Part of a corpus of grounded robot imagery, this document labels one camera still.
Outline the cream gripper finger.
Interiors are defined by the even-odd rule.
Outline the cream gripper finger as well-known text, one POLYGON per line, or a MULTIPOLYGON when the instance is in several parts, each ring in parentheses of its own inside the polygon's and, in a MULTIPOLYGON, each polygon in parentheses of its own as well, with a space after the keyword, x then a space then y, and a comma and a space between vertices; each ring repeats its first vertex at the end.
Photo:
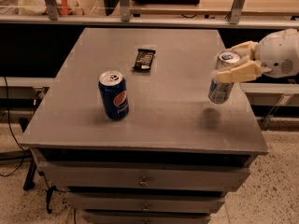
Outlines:
POLYGON ((263 69, 258 63, 248 61, 239 66, 216 70, 212 73, 212 77, 220 83, 237 83, 255 80, 262 73, 263 69))
POLYGON ((233 46, 232 50, 237 52, 241 57, 249 56, 249 58, 253 60, 255 58, 255 50, 257 45, 257 42, 246 41, 233 46))

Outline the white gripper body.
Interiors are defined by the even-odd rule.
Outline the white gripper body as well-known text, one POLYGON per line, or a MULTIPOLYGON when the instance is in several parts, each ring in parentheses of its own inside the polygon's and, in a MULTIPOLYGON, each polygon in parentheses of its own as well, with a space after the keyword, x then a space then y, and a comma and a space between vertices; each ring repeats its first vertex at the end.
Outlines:
POLYGON ((264 37, 256 46, 255 60, 263 74, 272 78, 293 77, 299 73, 299 31, 286 29, 264 37))

